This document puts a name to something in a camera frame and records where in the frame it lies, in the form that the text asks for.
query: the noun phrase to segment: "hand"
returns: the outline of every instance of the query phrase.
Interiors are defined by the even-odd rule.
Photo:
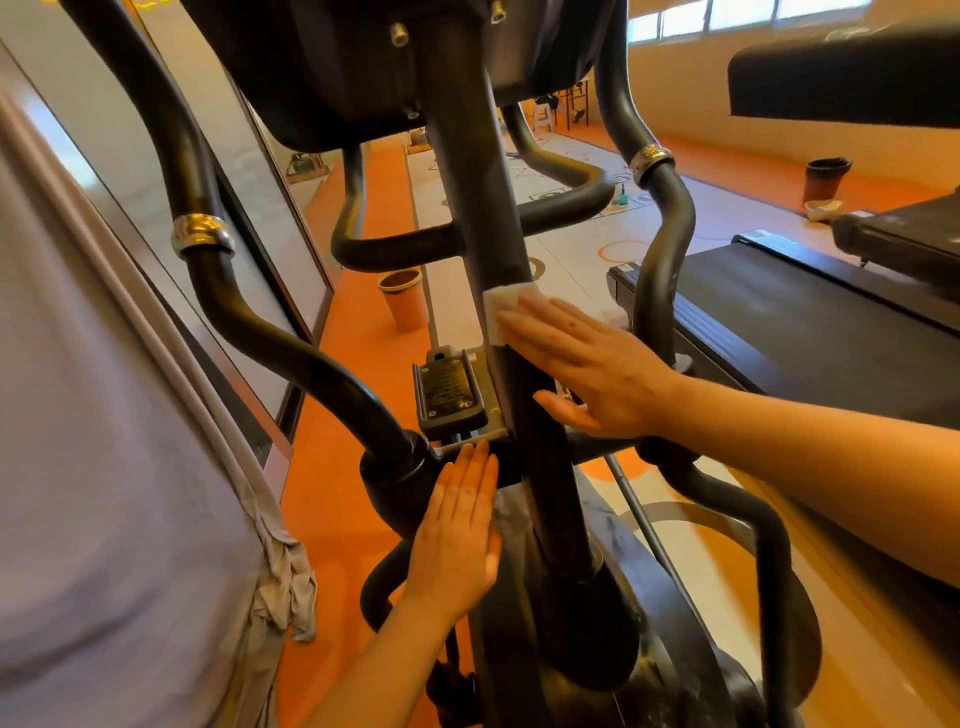
[[[433,490],[414,539],[402,602],[446,629],[496,581],[503,542],[492,524],[498,465],[490,445],[464,445]]]
[[[520,294],[516,310],[501,311],[498,323],[508,346],[585,403],[537,392],[534,399],[555,420],[598,437],[658,434],[683,377],[631,333],[530,292]]]

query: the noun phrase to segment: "metal bracket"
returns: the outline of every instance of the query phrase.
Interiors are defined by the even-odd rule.
[[[190,212],[174,220],[171,242],[180,257],[183,257],[184,251],[198,245],[213,245],[231,255],[236,252],[227,223],[216,215],[201,212]]]
[[[648,144],[637,152],[630,161],[630,171],[634,173],[636,185],[645,189],[643,178],[646,177],[647,172],[664,161],[673,164],[673,152],[659,143]]]

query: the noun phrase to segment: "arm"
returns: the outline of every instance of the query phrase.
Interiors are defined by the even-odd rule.
[[[499,323],[511,347],[586,403],[539,392],[560,422],[596,435],[673,440],[960,587],[960,432],[680,376],[632,334],[557,300],[521,296]]]
[[[437,480],[414,540],[403,597],[367,650],[303,728],[404,728],[447,633],[496,581],[497,462],[464,446]]]

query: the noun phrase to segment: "forearm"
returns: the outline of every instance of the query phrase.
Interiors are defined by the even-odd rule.
[[[447,630],[403,600],[303,728],[404,728]]]
[[[960,432],[686,379],[662,434],[960,586]]]

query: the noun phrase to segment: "metal bolt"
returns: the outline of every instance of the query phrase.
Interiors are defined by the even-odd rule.
[[[507,9],[503,7],[503,0],[493,0],[490,5],[490,22],[493,25],[502,23],[507,17]]]
[[[407,33],[407,26],[403,23],[394,23],[390,26],[390,40],[397,48],[402,48],[410,42],[410,34]]]

